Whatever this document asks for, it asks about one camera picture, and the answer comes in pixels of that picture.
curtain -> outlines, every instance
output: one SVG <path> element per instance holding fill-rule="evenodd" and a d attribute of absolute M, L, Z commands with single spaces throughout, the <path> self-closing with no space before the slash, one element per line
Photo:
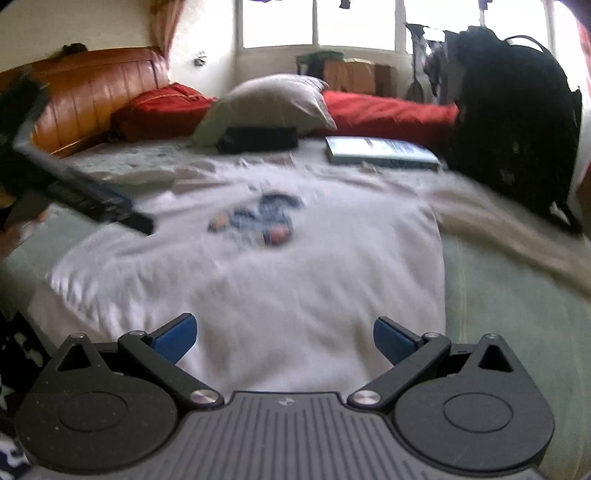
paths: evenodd
<path fill-rule="evenodd" d="M 174 33 L 184 4 L 185 0 L 152 0 L 150 7 L 152 37 L 167 60 L 170 58 Z"/>

black pouch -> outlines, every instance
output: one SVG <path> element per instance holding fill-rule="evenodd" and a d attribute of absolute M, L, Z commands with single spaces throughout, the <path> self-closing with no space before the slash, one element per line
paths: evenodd
<path fill-rule="evenodd" d="M 290 150 L 298 146 L 295 128 L 230 127 L 217 143 L 220 153 Z"/>

white wall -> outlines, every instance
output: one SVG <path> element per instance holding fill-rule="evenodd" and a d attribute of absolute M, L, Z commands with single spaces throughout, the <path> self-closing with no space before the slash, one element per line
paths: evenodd
<path fill-rule="evenodd" d="M 386 50 L 366 48 L 326 47 L 342 51 L 347 58 L 358 58 L 395 66 L 398 70 L 398 96 L 406 92 L 412 76 L 412 56 Z M 289 46 L 242 49 L 236 56 L 236 82 L 271 75 L 295 73 L 296 56 L 314 51 L 313 46 Z"/>
<path fill-rule="evenodd" d="M 234 0 L 187 0 L 171 50 L 171 80 L 207 96 L 222 96 L 235 85 Z M 195 67 L 199 51 L 207 64 Z"/>
<path fill-rule="evenodd" d="M 89 50 L 151 45 L 149 8 L 150 0 L 14 0 L 0 12 L 0 72 L 71 43 Z"/>

book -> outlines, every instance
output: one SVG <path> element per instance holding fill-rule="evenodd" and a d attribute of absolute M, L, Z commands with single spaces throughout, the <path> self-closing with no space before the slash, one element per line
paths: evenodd
<path fill-rule="evenodd" d="M 326 137 L 327 155 L 334 165 L 419 168 L 439 171 L 441 163 L 429 150 L 403 140 L 371 137 Z"/>

circular pad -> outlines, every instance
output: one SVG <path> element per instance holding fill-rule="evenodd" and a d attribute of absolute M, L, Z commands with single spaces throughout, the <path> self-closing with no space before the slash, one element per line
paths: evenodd
<path fill-rule="evenodd" d="M 87 369 L 57 378 L 31 391 L 15 419 L 33 463 L 65 473 L 111 472 L 147 457 L 174 431 L 176 405 L 157 385 L 113 373 L 93 376 Z"/>
<path fill-rule="evenodd" d="M 506 401 L 485 393 L 464 393 L 443 406 L 445 418 L 459 429 L 472 433 L 496 432 L 513 418 Z"/>
<path fill-rule="evenodd" d="M 64 426 L 78 432 L 100 432 L 117 425 L 127 413 L 127 405 L 117 395 L 89 392 L 76 395 L 60 407 Z"/>
<path fill-rule="evenodd" d="M 502 472 L 539 462 L 554 429 L 543 397 L 514 374 L 477 373 L 406 391 L 394 409 L 403 439 L 454 471 Z"/>

